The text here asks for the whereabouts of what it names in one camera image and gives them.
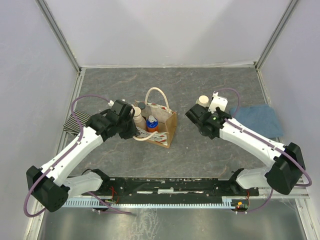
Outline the watermelon print canvas bag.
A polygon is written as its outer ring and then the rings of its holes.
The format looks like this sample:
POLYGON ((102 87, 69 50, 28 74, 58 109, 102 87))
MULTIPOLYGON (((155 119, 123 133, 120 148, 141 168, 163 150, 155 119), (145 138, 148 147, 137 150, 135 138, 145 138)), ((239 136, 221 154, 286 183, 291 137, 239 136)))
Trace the watermelon print canvas bag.
POLYGON ((143 101, 134 103, 133 110, 133 120, 138 130, 134 139, 169 148, 178 125, 178 115, 170 108, 165 93, 158 87, 150 88, 143 101), (162 95, 165 105, 149 101, 152 91, 162 95))

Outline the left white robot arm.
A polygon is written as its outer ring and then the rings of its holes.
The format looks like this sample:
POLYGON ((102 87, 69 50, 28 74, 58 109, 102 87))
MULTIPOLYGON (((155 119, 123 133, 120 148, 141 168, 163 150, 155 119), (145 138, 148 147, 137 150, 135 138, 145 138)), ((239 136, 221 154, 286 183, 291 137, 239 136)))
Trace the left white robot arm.
POLYGON ((99 169, 87 174, 70 177, 73 169, 95 148, 118 134, 130 139, 138 134, 134 122, 135 110, 116 113, 107 109, 103 114, 93 115, 87 126, 57 156, 37 168, 26 171, 27 196, 33 196, 49 212, 60 209, 72 197, 97 192, 106 195, 110 191, 110 178, 99 169))

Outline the black white striped cloth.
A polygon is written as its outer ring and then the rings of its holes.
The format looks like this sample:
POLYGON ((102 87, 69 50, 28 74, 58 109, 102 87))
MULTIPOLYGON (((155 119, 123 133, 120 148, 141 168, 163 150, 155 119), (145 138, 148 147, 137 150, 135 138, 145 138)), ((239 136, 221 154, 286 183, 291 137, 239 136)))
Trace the black white striped cloth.
MULTIPOLYGON (((90 119, 91 115, 82 111, 75 111, 74 112, 77 119, 80 121, 81 125, 84 127, 86 122, 90 119)), ((72 135, 77 136, 80 133, 80 126, 78 125, 77 121, 75 120, 74 116, 71 114, 66 122, 63 125, 63 131, 72 135)))

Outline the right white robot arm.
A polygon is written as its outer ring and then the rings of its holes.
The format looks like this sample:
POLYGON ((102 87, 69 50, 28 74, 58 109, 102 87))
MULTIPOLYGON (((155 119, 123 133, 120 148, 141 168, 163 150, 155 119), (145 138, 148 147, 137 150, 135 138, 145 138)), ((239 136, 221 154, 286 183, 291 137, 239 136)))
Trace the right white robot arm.
POLYGON ((235 179, 228 184, 233 195, 239 196, 255 187, 270 187, 282 195, 289 195, 298 186, 306 167, 297 144, 284 145, 268 139, 245 127, 219 107, 211 112, 207 107, 195 104, 185 115, 203 136, 231 142, 264 164, 261 168, 240 169, 235 173, 235 179))

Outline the blue orange spray bottle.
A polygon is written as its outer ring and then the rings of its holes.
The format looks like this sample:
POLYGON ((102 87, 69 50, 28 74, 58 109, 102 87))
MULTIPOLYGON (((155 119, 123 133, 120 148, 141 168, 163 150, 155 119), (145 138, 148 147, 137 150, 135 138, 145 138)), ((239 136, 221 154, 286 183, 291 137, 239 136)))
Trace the blue orange spray bottle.
POLYGON ((146 129, 149 133, 159 131, 159 122, 153 115, 150 115, 146 120, 146 129))

